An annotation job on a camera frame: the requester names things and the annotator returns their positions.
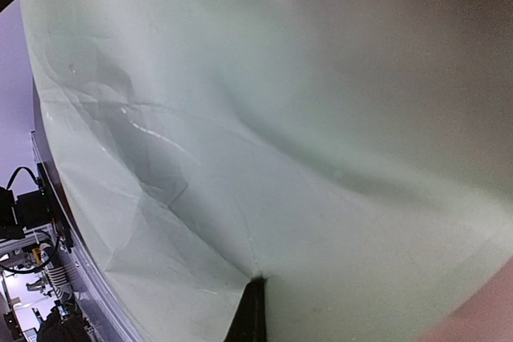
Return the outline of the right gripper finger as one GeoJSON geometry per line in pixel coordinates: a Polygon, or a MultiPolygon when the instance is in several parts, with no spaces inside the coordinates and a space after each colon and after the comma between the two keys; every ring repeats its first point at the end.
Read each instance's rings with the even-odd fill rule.
{"type": "Polygon", "coordinates": [[[225,342],[265,342],[265,285],[262,276],[251,280],[245,287],[235,316],[224,339],[225,342]]]}

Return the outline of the green and pink wrapping paper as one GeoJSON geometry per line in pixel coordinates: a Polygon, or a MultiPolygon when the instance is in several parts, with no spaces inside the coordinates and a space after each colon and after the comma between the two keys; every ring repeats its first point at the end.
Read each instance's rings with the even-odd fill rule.
{"type": "Polygon", "coordinates": [[[146,341],[512,338],[512,0],[20,0],[50,151],[146,341]]]}

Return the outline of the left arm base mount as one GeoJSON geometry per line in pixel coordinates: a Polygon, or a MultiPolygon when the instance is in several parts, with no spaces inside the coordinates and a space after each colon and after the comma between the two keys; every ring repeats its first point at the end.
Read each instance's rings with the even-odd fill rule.
{"type": "Polygon", "coordinates": [[[24,239],[25,231],[51,225],[55,236],[70,251],[74,247],[70,224],[53,192],[43,164],[37,163],[36,166],[37,175],[29,167],[17,167],[7,185],[1,187],[1,240],[24,239]],[[12,187],[22,171],[30,176],[36,189],[16,195],[12,187]]]}

